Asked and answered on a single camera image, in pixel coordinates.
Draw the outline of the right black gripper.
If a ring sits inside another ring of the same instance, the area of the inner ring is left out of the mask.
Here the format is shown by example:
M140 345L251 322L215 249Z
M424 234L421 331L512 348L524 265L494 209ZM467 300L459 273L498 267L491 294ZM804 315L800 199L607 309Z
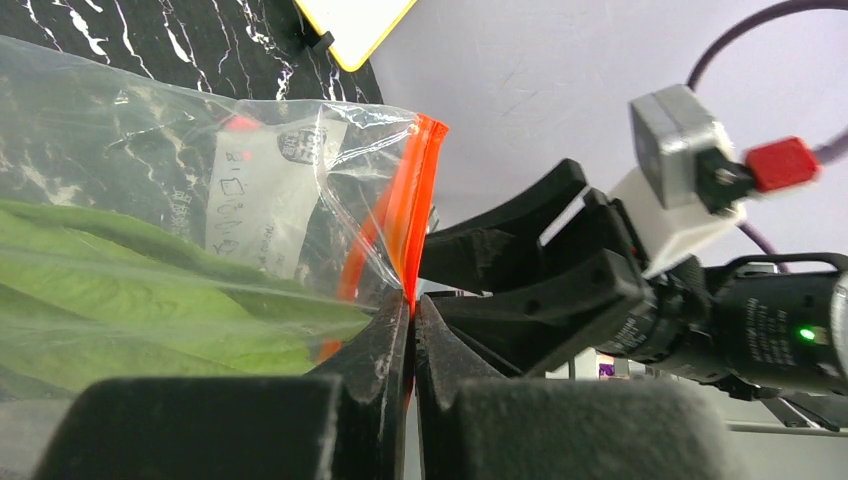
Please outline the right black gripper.
M495 293L434 304L508 377L542 377L596 346L732 398L846 395L845 255L716 267L691 257L649 284L635 258L620 203L564 159L507 202L427 235L419 276Z

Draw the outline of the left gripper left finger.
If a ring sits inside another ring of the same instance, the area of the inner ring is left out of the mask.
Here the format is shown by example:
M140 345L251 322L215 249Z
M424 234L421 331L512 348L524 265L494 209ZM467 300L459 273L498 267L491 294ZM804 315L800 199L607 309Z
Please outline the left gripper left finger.
M400 292L302 376L98 382L72 404L39 479L399 479L411 385Z

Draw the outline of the green leafy vegetable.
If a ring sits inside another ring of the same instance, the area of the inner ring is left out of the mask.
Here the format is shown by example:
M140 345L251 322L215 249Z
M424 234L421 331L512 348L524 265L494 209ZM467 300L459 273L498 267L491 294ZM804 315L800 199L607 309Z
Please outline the green leafy vegetable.
M1 204L5 401L124 375L298 375L368 320L128 215Z

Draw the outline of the clear zip top bag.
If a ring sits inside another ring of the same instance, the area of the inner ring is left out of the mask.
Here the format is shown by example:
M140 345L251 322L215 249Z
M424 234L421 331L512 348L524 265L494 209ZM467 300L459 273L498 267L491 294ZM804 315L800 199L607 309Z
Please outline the clear zip top bag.
M128 215L365 312L417 290L447 127L385 105L234 100L1 41L1 204Z

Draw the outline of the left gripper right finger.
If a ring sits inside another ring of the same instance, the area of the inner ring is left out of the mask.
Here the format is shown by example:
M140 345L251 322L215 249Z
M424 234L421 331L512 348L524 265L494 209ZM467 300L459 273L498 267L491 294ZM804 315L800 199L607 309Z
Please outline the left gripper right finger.
M426 479L745 479L717 411L676 381L509 379L428 297L414 322Z

